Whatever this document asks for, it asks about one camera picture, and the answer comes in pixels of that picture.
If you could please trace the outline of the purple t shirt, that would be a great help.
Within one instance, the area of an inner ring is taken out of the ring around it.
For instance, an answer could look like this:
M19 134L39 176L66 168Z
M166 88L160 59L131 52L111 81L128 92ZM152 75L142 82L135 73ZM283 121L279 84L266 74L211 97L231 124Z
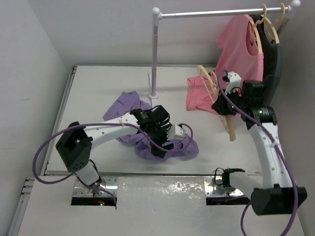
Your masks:
M156 144L140 127L144 124L144 110L151 108L148 103L140 100L137 92L123 92L106 111L103 119L104 121L111 122L113 119L118 118L119 122L124 125L132 124L133 130L139 127L137 133L120 136L118 140L126 144L134 145L136 154L142 158L164 161L170 157L189 157L199 154L197 143L190 136L186 135L184 140L168 140L168 142L162 146L163 148L160 148L166 151L165 157L152 155L150 143ZM171 150L164 149L164 147L169 144L173 144L174 147Z

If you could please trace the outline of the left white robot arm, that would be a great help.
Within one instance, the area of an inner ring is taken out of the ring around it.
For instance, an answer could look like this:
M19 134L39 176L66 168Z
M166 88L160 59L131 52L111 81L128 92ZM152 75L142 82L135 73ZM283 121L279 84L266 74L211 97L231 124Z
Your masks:
M94 185L100 176L90 162L91 151L97 146L121 136L143 131L154 142L151 151L163 158L172 145L164 144L181 137L181 127L170 123L169 113L161 106L154 109L134 109L99 125L72 123L56 143L56 149L68 172L76 174L88 186Z

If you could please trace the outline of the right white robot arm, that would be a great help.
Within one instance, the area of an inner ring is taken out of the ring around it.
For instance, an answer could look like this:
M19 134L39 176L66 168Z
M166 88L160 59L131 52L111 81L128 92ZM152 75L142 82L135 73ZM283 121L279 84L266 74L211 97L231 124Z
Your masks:
M259 81L219 82L213 109L220 115L240 114L250 133L262 168L263 180L249 178L240 168L224 169L222 187L237 188L250 199L256 215L296 214L306 200L285 162L278 136L278 120L272 107L264 105L265 86Z

